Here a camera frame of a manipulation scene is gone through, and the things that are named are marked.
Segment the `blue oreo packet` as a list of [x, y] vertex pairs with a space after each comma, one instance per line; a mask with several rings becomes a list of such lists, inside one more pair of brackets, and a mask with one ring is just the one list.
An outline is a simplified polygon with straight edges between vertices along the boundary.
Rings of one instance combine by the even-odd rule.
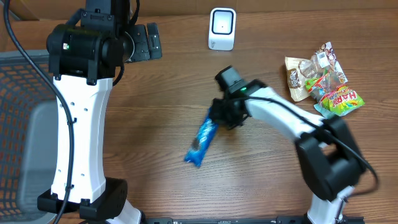
[[201, 166], [205, 154], [218, 130], [218, 124], [210, 118], [210, 112], [211, 108], [208, 109], [205, 119], [184, 157], [185, 162], [193, 163], [197, 167]]

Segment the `teal snack packet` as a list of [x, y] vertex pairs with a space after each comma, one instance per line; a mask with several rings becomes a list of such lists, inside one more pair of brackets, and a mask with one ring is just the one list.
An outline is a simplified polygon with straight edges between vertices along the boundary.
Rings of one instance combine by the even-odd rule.
[[314, 105], [314, 108], [326, 119], [330, 119], [335, 116], [334, 112], [325, 109], [323, 106], [318, 103]]

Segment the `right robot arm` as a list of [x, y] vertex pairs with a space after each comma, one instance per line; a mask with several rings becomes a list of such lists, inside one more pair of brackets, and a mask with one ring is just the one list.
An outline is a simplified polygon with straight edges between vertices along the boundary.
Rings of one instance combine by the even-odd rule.
[[340, 117], [326, 119], [302, 110], [260, 80], [245, 81], [232, 66], [215, 80], [223, 97], [213, 100], [214, 122], [233, 129], [252, 117], [294, 143], [303, 179], [313, 193], [302, 223], [363, 223], [362, 218], [343, 215], [368, 163]]

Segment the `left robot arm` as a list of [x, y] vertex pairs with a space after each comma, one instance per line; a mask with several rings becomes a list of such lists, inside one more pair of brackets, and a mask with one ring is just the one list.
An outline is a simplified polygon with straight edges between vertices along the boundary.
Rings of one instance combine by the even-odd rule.
[[133, 58], [137, 16], [129, 1], [87, 1], [47, 37], [58, 142], [53, 183], [37, 199], [41, 211], [78, 212], [85, 223], [144, 221], [127, 200], [127, 182], [106, 177], [103, 169], [106, 107]]

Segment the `beige cookie snack bag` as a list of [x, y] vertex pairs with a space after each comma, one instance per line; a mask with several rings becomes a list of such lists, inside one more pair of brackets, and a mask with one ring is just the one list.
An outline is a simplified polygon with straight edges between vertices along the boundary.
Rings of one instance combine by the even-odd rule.
[[317, 101], [348, 81], [331, 42], [323, 44], [310, 59], [285, 58], [287, 85], [294, 101], [308, 96]]

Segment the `green snack bag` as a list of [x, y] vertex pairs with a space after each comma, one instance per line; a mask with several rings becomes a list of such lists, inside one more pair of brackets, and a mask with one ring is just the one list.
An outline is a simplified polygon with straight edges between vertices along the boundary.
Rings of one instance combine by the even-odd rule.
[[321, 77], [307, 80], [305, 87], [319, 105], [336, 116], [345, 116], [365, 105], [365, 102], [346, 84], [344, 77], [341, 72], [325, 70]]

